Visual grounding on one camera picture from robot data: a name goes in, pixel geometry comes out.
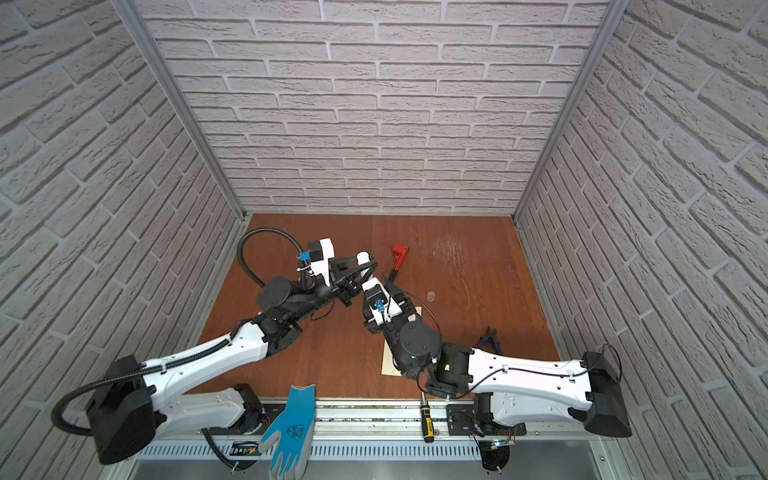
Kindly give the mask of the cream yellow envelope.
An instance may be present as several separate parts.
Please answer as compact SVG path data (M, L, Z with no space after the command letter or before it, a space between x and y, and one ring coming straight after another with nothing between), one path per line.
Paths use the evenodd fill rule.
M407 307L381 325L391 363L403 377L415 380L429 363L432 330L417 308Z

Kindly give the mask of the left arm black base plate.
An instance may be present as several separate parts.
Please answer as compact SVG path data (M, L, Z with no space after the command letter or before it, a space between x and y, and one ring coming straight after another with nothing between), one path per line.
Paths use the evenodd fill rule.
M276 418L284 411L284 403L261 405L261 411L247 410L235 424L227 428L209 428L211 435L263 435Z

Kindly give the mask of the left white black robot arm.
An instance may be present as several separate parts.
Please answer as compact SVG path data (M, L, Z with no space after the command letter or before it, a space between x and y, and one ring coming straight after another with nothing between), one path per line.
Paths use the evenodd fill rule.
M300 321L336 301L349 305L362 293L377 263L366 252L342 259L303 252L299 266L306 284L283 277L267 281L257 297L258 314L231 332L157 359L138 362L128 355L114 361L91 387L86 407L87 434L100 463L119 463L167 435L255 427L257 398L250 387L238 384L212 394L194 388L288 348L302 333Z

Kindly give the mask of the white glue stick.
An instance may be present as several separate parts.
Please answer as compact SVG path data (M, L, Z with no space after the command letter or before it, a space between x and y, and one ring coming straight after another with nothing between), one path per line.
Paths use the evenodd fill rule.
M365 252L365 251L359 252L356 255L356 259L357 259L357 264L359 266L367 264L367 263L369 263L372 260L371 255L368 252Z

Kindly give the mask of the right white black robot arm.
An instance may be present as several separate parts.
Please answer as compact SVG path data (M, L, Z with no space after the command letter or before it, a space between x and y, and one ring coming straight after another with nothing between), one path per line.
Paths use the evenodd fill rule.
M476 422L511 428L568 420L592 434L631 436L620 359L611 346L567 361L505 357L444 341L394 286L373 282L363 292L366 326L384 336L398 373L428 395L474 397Z

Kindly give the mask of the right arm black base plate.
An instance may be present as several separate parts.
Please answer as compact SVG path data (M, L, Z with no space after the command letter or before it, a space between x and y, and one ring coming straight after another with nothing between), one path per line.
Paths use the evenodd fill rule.
M469 404L448 404L446 407L446 421L448 434L450 436L497 436L497 437L518 437L527 434L527 428L524 423L519 423L512 427L503 426L493 420L482 419L475 412L473 405Z

